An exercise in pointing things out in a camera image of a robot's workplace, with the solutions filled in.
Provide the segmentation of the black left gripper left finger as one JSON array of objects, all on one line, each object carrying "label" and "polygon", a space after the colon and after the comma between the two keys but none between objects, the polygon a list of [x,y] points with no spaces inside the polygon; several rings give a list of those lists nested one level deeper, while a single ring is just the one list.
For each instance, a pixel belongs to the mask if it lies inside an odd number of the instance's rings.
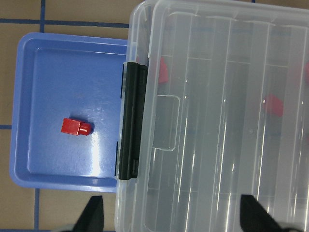
[{"label": "black left gripper left finger", "polygon": [[102,232],[103,228],[103,197],[92,196],[73,226],[72,232]]}]

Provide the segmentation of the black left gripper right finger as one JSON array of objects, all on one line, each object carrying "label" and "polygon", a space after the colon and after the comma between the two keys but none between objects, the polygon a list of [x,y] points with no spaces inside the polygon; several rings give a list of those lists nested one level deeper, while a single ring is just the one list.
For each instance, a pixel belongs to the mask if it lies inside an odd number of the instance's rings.
[{"label": "black left gripper right finger", "polygon": [[243,232],[282,231],[282,227],[255,197],[249,194],[242,194],[240,198],[240,227]]}]

